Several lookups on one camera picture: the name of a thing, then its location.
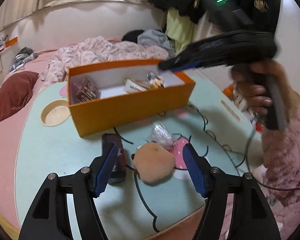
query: blue gripper pad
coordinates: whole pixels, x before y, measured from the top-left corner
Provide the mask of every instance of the blue gripper pad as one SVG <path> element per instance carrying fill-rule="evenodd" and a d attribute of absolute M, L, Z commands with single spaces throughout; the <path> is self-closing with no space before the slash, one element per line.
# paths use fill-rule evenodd
<path fill-rule="evenodd" d="M 106 186 L 108 184 L 108 180 L 110 178 L 117 157 L 118 147 L 114 144 L 110 149 L 109 154 L 97 175 L 96 188 L 94 189 L 96 197 L 99 197 L 100 194 L 106 190 Z"/>
<path fill-rule="evenodd" d="M 191 153 L 191 150 L 187 146 L 183 147 L 182 155 L 183 155 L 183 161 L 187 166 L 188 172 L 190 174 L 196 192 L 198 192 L 202 197 L 206 197 L 208 191 L 205 187 L 204 176 L 200 171 L 200 168 L 197 165 L 197 162 L 195 161 Z"/>

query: round beige recess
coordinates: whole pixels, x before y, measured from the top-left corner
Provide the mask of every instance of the round beige recess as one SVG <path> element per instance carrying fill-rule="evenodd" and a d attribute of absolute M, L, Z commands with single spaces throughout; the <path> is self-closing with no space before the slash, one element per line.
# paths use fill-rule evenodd
<path fill-rule="evenodd" d="M 67 100 L 56 100 L 48 104 L 41 112 L 41 122 L 45 126 L 56 126 L 63 123 L 70 115 Z"/>

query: black smartphone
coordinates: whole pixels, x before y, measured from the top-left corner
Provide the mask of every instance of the black smartphone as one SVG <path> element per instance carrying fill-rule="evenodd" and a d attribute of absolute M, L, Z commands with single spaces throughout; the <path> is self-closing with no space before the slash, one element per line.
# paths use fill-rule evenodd
<path fill-rule="evenodd" d="M 118 157 L 114 164 L 114 168 L 111 172 L 108 183 L 114 184 L 122 182 L 126 179 L 126 160 L 124 157 L 124 151 L 122 146 L 121 137 L 115 133 L 106 133 L 102 136 L 102 150 L 109 149 L 109 145 L 116 144 L 118 148 Z"/>

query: open cardboard box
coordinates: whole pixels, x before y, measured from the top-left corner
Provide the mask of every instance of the open cardboard box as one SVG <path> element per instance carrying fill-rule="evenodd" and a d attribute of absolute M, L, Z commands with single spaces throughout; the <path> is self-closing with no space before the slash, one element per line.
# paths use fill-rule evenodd
<path fill-rule="evenodd" d="M 183 107 L 188 102 L 195 82 L 183 72 L 161 73 L 164 88 L 126 93 L 123 80 L 145 80 L 157 71 L 158 59 L 124 60 L 79 66 L 69 69 L 68 101 L 72 119 L 80 137 L 129 122 Z M 71 84 L 89 77 L 99 86 L 99 99 L 77 102 Z"/>

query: pink fuzzy sleeve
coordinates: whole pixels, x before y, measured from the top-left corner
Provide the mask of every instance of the pink fuzzy sleeve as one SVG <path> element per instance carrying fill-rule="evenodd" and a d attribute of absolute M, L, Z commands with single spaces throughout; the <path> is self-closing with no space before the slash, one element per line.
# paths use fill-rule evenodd
<path fill-rule="evenodd" d="M 300 109 L 284 131 L 264 130 L 262 148 L 264 166 L 268 168 L 266 184 L 276 188 L 300 187 Z M 283 206 L 300 200 L 300 190 L 271 193 Z"/>

